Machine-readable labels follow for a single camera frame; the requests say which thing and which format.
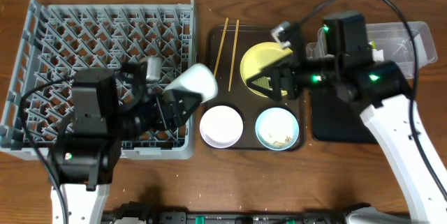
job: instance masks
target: tray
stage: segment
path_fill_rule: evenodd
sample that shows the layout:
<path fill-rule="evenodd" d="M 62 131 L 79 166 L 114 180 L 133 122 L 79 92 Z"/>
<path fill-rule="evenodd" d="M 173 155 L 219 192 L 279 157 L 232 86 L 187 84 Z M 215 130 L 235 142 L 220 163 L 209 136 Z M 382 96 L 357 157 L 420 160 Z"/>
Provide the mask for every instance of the tray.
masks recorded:
<path fill-rule="evenodd" d="M 214 72 L 217 54 L 224 31 L 224 26 L 219 25 L 213 28 L 207 37 L 207 57 L 206 64 Z M 211 107 L 217 105 L 228 105 L 238 111 L 244 121 L 244 131 L 241 138 L 233 146 L 227 149 L 234 150 L 258 150 L 271 151 L 265 148 L 255 135 L 254 125 L 256 119 L 264 110 L 271 107 L 282 107 L 292 112 L 298 120 L 300 134 L 297 142 L 285 151 L 298 150 L 306 140 L 306 121 L 304 98 L 289 100 L 283 96 L 280 103 L 274 102 L 269 98 L 256 95 L 244 84 L 240 76 L 240 62 L 245 52 L 252 46 L 272 41 L 270 30 L 272 27 L 241 25 L 237 36 L 237 48 L 235 55 L 235 65 L 233 69 L 233 80 L 231 91 L 228 92 L 228 81 L 230 79 L 231 58 L 233 55 L 233 43 L 235 37 L 235 26 L 228 25 L 225 42 L 222 47 L 219 69 L 217 70 L 216 80 L 219 87 L 217 97 L 205 104 L 204 113 Z"/>
<path fill-rule="evenodd" d="M 36 159 L 24 137 L 18 105 L 21 94 L 82 68 L 117 69 L 143 57 L 162 59 L 162 78 L 148 86 L 160 92 L 196 62 L 194 1 L 178 5 L 50 5 L 31 0 L 0 125 L 0 151 Z M 117 81 L 120 102 L 132 98 L 131 85 Z M 73 110 L 68 83 L 32 95 L 27 124 L 44 155 L 61 119 Z M 122 158 L 185 159 L 194 152 L 194 114 L 186 126 L 146 132 L 122 141 Z"/>

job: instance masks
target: white cup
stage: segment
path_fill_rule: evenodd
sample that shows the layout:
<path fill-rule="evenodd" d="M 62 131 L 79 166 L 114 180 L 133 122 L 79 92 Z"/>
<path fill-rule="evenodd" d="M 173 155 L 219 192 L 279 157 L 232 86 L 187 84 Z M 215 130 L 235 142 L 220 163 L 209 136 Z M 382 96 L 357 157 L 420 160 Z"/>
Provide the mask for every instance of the white cup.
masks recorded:
<path fill-rule="evenodd" d="M 217 82 L 212 72 L 203 64 L 194 64 L 171 82 L 165 91 L 178 89 L 202 95 L 202 103 L 217 96 Z"/>

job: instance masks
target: light blue bowl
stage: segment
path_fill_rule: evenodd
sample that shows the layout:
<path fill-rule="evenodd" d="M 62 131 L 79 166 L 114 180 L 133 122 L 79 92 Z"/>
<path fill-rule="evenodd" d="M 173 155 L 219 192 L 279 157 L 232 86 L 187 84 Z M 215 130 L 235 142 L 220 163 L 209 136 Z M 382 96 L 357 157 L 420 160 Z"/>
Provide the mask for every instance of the light blue bowl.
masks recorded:
<path fill-rule="evenodd" d="M 261 129 L 261 127 L 263 126 L 264 128 L 268 127 L 269 130 L 279 130 L 286 128 L 287 131 L 293 133 L 292 136 L 290 136 L 291 141 L 289 143 L 286 143 L 283 147 L 276 147 L 274 145 L 271 145 L 261 136 L 261 131 L 265 130 Z M 290 148 L 296 143 L 298 135 L 300 134 L 300 128 L 298 127 L 298 121 L 296 120 L 295 116 L 293 116 L 293 114 L 290 113 L 288 110 L 278 107 L 270 108 L 263 111 L 263 113 L 261 113 L 256 120 L 256 124 L 254 127 L 256 137 L 258 137 L 259 142 L 264 147 L 267 147 L 268 149 L 273 151 L 283 151 Z"/>

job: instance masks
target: clear plastic container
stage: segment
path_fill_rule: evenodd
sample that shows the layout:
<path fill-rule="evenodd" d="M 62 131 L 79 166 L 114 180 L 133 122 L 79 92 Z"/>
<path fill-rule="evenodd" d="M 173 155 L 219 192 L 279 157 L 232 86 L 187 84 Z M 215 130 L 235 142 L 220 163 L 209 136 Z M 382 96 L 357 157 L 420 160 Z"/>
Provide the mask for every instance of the clear plastic container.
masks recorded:
<path fill-rule="evenodd" d="M 418 51 L 419 68 L 438 59 L 430 29 L 425 22 L 409 22 Z M 378 50 L 383 50 L 385 60 L 394 61 L 406 78 L 413 77 L 414 53 L 410 37 L 401 22 L 366 24 L 368 40 L 373 40 Z M 318 42 L 306 46 L 307 57 L 334 57 L 327 53 L 322 29 L 318 30 Z"/>

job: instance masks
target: chopstick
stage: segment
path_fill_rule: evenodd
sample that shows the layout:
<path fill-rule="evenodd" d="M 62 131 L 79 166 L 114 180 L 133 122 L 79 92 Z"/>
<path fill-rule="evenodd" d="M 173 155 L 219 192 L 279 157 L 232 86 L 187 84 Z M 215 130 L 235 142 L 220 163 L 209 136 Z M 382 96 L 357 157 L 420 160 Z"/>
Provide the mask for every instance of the chopstick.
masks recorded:
<path fill-rule="evenodd" d="M 222 46 L 224 46 L 224 40 L 225 40 L 225 33 L 226 33 L 226 27 L 228 26 L 228 17 L 225 20 L 225 27 L 223 28 L 222 33 L 222 39 L 221 39 L 221 45 L 219 47 L 219 53 L 217 54 L 217 60 L 216 60 L 216 67 L 214 67 L 214 77 L 216 77 L 217 74 L 217 67 L 219 67 L 219 60 L 221 59 L 221 53 L 222 53 Z"/>
<path fill-rule="evenodd" d="M 228 91 L 231 90 L 231 80 L 233 78 L 233 67 L 235 65 L 235 55 L 236 55 L 237 33 L 238 32 L 239 32 L 239 20 L 237 20 L 237 22 L 236 22 L 235 44 L 233 46 L 233 58 L 231 59 L 230 83 L 228 84 Z"/>

